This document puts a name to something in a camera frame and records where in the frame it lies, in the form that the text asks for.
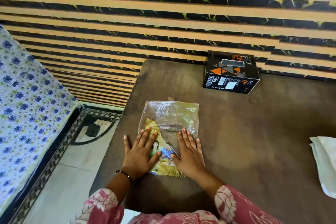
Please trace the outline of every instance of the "product box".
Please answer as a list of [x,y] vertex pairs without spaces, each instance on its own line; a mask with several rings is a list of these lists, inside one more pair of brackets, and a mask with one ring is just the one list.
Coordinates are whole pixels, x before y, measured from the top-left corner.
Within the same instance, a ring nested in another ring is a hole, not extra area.
[[253,55],[208,51],[203,88],[248,94],[259,80]]

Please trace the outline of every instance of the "table surface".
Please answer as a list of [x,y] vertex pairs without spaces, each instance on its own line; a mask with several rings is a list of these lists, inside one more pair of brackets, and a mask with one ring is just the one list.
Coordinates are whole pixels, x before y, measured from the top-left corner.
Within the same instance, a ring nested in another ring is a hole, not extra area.
[[[309,137],[336,137],[336,84],[260,74],[250,94],[202,88],[204,66],[145,61],[90,194],[108,184],[132,142],[146,100],[199,103],[206,166],[286,224],[335,223],[336,199],[320,186]],[[189,178],[146,175],[124,200],[143,213],[215,212]]]

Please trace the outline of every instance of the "transparent plastic bag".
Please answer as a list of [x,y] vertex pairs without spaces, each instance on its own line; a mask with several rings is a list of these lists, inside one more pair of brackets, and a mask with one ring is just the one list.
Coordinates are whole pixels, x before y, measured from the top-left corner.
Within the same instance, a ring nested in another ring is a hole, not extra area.
[[138,132],[151,127],[150,136],[157,131],[157,140],[153,144],[151,156],[161,151],[161,157],[151,173],[164,176],[181,177],[170,154],[180,155],[177,133],[185,128],[194,138],[198,134],[198,106],[199,104],[179,101],[146,101],[142,112]]

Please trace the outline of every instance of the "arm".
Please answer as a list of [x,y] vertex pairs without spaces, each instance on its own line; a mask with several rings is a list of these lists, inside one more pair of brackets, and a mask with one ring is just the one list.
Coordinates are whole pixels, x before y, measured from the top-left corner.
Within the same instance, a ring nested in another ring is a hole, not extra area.
[[171,156],[179,171],[193,179],[213,198],[221,218],[228,224],[272,223],[282,224],[263,212],[238,190],[227,186],[216,175],[205,168],[202,146],[185,129],[177,134],[181,158]]
[[[153,142],[157,134],[153,134],[147,141],[150,128],[142,130],[137,136],[134,145],[130,148],[127,137],[124,136],[125,158],[122,171],[127,173],[133,181],[141,178],[155,165],[161,152],[149,159]],[[124,208],[119,203],[124,200],[131,189],[131,181],[122,174],[117,173],[104,189],[95,192],[84,202],[82,210],[75,216],[72,224],[120,224],[124,216]]]

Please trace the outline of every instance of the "black bracelet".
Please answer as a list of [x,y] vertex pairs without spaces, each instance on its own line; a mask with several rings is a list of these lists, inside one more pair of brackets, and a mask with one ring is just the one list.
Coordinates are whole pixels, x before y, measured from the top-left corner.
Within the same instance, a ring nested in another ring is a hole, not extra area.
[[128,175],[128,173],[125,173],[124,171],[121,171],[121,170],[117,170],[115,173],[122,173],[123,175],[126,175],[126,176],[128,177],[128,179],[130,180],[131,185],[132,185],[132,186],[134,185],[134,181],[133,181],[132,178]]

